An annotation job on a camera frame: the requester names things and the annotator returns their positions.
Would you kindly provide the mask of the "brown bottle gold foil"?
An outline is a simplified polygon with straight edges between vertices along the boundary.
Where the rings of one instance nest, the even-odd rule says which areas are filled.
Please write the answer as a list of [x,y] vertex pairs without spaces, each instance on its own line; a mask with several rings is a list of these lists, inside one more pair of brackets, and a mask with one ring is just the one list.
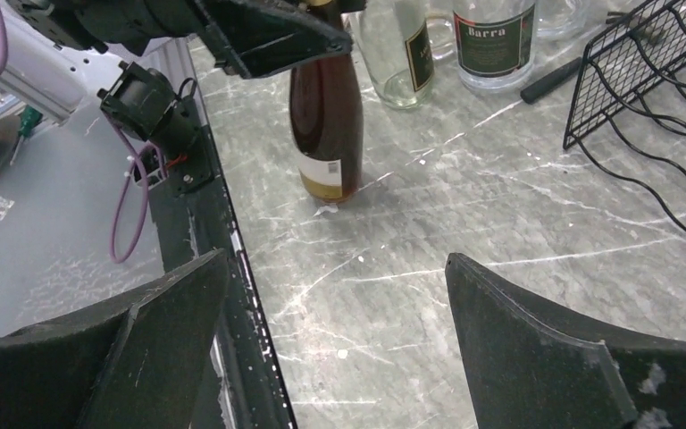
[[362,176],[364,117],[350,53],[291,71],[289,119],[306,191],[327,203],[352,197]]

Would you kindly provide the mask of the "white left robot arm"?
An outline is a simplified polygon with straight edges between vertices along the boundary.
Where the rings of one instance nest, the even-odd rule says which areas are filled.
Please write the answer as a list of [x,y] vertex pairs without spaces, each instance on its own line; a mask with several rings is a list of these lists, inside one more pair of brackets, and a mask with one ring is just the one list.
[[214,65],[261,79],[351,51],[338,24],[298,1],[0,1],[0,85],[57,122],[96,95],[111,123],[158,148],[173,191],[213,180],[212,134],[199,119],[196,86],[178,87],[156,69],[116,60],[157,40],[196,36]]

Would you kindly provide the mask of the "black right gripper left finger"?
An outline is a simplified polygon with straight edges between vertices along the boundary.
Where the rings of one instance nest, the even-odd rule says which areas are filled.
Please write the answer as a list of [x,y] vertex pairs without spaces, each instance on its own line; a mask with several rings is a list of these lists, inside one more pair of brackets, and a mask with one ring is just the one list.
[[186,428],[222,302],[215,249],[0,337],[0,428]]

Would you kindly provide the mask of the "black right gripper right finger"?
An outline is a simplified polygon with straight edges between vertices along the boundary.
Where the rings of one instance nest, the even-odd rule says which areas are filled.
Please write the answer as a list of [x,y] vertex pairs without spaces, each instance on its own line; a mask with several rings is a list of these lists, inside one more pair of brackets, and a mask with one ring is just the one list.
[[460,253],[445,276],[481,428],[686,428],[686,341],[528,291]]

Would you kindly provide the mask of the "clear bottle black gold label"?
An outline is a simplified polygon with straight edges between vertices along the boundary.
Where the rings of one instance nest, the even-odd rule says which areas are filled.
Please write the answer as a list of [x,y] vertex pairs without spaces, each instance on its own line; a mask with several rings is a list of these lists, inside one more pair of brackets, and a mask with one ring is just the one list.
[[415,108],[432,91],[437,65],[455,52],[449,1],[368,1],[349,15],[354,40],[382,102]]

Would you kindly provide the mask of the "clear bottle red black label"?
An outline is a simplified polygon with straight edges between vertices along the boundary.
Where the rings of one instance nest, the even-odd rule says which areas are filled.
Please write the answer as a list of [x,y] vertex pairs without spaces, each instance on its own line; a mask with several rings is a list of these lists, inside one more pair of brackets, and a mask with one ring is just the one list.
[[580,34],[587,22],[591,1],[539,0],[536,4],[537,36],[561,40]]

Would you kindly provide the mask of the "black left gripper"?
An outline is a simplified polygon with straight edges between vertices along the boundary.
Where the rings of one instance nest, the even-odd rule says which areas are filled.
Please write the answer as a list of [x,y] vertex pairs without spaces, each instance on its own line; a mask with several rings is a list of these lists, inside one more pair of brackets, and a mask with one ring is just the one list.
[[319,59],[348,54],[340,27],[287,1],[10,1],[30,27],[57,44],[105,53],[121,45],[141,56],[157,38],[197,34],[213,67],[263,79]]

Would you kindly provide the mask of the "clear glass bottle silver cap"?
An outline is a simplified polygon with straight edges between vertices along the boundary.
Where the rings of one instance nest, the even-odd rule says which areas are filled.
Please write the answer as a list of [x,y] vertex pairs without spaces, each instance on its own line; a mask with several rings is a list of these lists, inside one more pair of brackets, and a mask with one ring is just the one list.
[[472,90],[504,92],[530,76],[537,48],[534,0],[452,3],[458,75]]

